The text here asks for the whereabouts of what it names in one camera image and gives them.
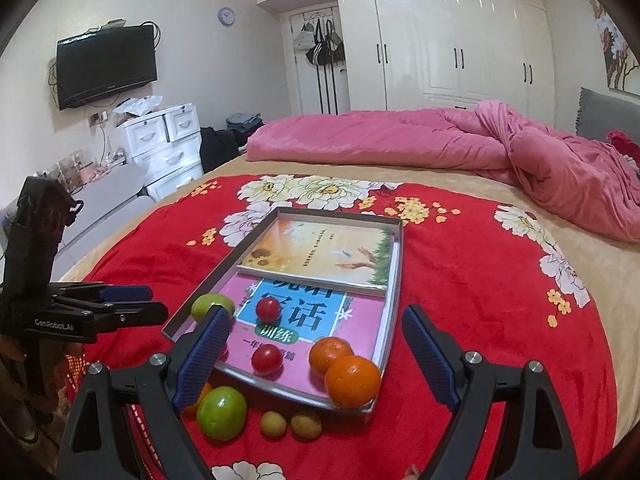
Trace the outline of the hanging bags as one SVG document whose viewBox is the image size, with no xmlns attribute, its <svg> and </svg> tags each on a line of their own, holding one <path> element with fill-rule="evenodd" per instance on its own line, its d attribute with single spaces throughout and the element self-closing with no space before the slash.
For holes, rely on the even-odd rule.
<svg viewBox="0 0 640 480">
<path fill-rule="evenodd" d="M 303 52 L 314 66 L 327 66 L 346 61 L 344 41 L 337 33 L 334 21 L 318 18 L 305 22 L 293 39 L 293 49 Z"/>
</svg>

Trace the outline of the brown kiwi fruit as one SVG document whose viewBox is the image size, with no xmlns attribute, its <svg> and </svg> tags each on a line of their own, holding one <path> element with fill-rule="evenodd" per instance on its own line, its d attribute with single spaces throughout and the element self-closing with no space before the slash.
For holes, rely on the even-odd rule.
<svg viewBox="0 0 640 480">
<path fill-rule="evenodd" d="M 269 439 L 277 439 L 285 435 L 288 422 L 279 413 L 268 411 L 260 419 L 260 431 Z"/>
<path fill-rule="evenodd" d="M 321 419 L 314 412 L 301 411 L 294 414 L 291 427 L 294 434 L 304 440 L 314 440 L 322 434 Z"/>
</svg>

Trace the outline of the black bag on floor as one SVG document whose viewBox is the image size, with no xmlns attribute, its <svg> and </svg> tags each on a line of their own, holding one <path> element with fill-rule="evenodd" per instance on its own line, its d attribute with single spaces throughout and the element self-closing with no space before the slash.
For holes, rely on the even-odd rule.
<svg viewBox="0 0 640 480">
<path fill-rule="evenodd" d="M 248 136 L 233 130 L 201 128 L 200 159 L 204 174 L 240 156 Z"/>
</svg>

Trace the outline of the grey cardboard box tray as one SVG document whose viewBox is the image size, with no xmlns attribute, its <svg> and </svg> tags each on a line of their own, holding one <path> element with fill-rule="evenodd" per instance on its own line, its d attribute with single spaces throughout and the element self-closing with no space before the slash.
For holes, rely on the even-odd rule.
<svg viewBox="0 0 640 480">
<path fill-rule="evenodd" d="M 277 207 L 198 285 L 163 328 L 194 330 L 206 294 L 234 305 L 217 370 L 282 399 L 335 406 L 309 364 L 321 338 L 347 341 L 385 370 L 398 313 L 402 223 L 375 214 Z"/>
</svg>

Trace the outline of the small orange mandarin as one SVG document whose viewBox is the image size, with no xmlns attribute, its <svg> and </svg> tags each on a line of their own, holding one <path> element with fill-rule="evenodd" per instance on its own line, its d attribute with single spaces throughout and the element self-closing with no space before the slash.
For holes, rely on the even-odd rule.
<svg viewBox="0 0 640 480">
<path fill-rule="evenodd" d="M 184 410 L 187 413 L 195 414 L 198 411 L 198 407 L 201 402 L 206 398 L 206 396 L 213 390 L 212 385 L 209 382 L 206 382 L 204 387 L 202 388 L 200 395 L 198 396 L 198 400 L 196 400 L 193 404 L 187 406 Z"/>
</svg>

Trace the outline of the green mango fruit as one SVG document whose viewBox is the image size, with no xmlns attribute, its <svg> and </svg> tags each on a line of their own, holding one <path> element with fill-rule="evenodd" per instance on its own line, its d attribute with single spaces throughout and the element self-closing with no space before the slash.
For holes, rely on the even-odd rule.
<svg viewBox="0 0 640 480">
<path fill-rule="evenodd" d="M 196 421 L 209 439 L 230 441 L 246 423 L 247 402 L 242 393 L 230 386 L 220 386 L 206 393 L 198 404 Z"/>
</svg>

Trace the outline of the orange tangerine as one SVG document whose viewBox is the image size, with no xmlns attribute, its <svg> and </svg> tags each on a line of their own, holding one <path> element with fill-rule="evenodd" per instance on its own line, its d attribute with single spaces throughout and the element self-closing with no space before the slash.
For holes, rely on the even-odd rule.
<svg viewBox="0 0 640 480">
<path fill-rule="evenodd" d="M 354 350 L 346 340 L 338 337 L 323 337 L 312 345 L 308 354 L 308 363 L 316 376 L 323 377 L 335 361 L 353 354 Z"/>
</svg>

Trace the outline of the white wardrobe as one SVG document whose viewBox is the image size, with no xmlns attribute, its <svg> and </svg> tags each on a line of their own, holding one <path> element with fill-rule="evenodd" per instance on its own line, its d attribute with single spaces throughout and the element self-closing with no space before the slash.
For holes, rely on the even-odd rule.
<svg viewBox="0 0 640 480">
<path fill-rule="evenodd" d="M 257 0 L 274 13 L 335 2 L 355 110 L 509 104 L 550 124 L 555 83 L 542 0 Z"/>
</svg>

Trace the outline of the large orange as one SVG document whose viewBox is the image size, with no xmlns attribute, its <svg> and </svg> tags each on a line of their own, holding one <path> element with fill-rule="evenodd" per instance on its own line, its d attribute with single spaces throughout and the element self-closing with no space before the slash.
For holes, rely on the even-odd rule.
<svg viewBox="0 0 640 480">
<path fill-rule="evenodd" d="M 342 356 L 324 374 L 324 386 L 332 403 L 342 410 L 356 410 L 378 395 L 382 374 L 362 356 Z"/>
</svg>

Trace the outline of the pink quilt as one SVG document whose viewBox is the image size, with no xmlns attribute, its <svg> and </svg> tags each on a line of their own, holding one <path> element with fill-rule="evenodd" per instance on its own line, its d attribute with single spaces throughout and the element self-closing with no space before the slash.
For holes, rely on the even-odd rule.
<svg viewBox="0 0 640 480">
<path fill-rule="evenodd" d="M 556 131 L 499 101 L 474 110 L 353 110 L 270 122 L 248 140 L 251 162 L 469 171 L 518 186 L 580 228 L 639 238 L 639 178 L 610 144 Z"/>
</svg>

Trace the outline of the green apple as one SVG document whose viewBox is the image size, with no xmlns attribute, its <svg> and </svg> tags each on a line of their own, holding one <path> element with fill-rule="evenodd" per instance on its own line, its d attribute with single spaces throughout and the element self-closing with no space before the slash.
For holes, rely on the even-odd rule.
<svg viewBox="0 0 640 480">
<path fill-rule="evenodd" d="M 200 322 L 206 313 L 213 307 L 224 308 L 224 310 L 228 312 L 230 318 L 234 317 L 235 305 L 229 297 L 224 296 L 219 292 L 216 292 L 216 294 L 208 292 L 207 294 L 198 296 L 198 298 L 193 301 L 191 306 L 191 318 L 193 318 L 195 322 Z"/>
</svg>

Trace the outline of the red cherry tomato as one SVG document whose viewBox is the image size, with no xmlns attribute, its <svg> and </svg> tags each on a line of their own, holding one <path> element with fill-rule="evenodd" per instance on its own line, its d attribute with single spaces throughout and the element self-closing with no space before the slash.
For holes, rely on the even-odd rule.
<svg viewBox="0 0 640 480">
<path fill-rule="evenodd" d="M 262 344 L 250 358 L 254 372 L 259 376 L 277 373 L 283 365 L 283 356 L 274 344 Z"/>
<path fill-rule="evenodd" d="M 218 360 L 224 361 L 225 359 L 227 359 L 228 354 L 229 354 L 228 344 L 225 344 L 222 347 L 221 352 L 219 353 Z"/>
<path fill-rule="evenodd" d="M 258 321 L 262 324 L 277 323 L 280 320 L 281 311 L 280 301 L 271 296 L 265 296 L 259 299 L 255 308 Z"/>
</svg>

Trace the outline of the red floral blanket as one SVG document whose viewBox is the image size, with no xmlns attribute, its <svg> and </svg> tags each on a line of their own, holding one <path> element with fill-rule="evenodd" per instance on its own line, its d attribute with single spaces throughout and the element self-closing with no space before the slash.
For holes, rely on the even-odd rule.
<svg viewBox="0 0 640 480">
<path fill-rule="evenodd" d="M 491 361 L 547 367 L 580 468 L 612 448 L 613 362 L 596 303 L 559 243 L 528 211 L 431 186 L 339 177 L 215 178 L 154 211 L 96 263 L 88 281 L 145 284 L 175 311 L 207 274 L 278 207 L 351 211 L 404 228 L 400 301 L 420 304 L 462 347 Z M 265 438 L 259 421 L 279 402 L 244 389 L 247 421 L 216 442 L 186 426 L 218 479 L 398 479 L 423 467 L 446 425 L 404 338 L 396 336 L 368 419 L 326 417 L 304 442 Z"/>
</svg>

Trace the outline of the round wall clock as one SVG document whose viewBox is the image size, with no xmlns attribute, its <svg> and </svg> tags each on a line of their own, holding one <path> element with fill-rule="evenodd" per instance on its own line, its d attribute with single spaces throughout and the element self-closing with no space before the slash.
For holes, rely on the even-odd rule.
<svg viewBox="0 0 640 480">
<path fill-rule="evenodd" d="M 224 27 L 233 26 L 236 20 L 234 10 L 228 6 L 224 6 L 218 11 L 217 18 L 219 23 Z"/>
</svg>

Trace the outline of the white drawer cabinet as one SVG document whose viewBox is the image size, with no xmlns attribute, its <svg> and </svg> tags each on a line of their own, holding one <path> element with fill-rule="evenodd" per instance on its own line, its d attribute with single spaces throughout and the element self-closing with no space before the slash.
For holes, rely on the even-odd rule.
<svg viewBox="0 0 640 480">
<path fill-rule="evenodd" d="M 203 175 L 201 126 L 192 103 L 128 119 L 116 132 L 128 159 L 145 170 L 144 188 L 154 202 Z"/>
</svg>

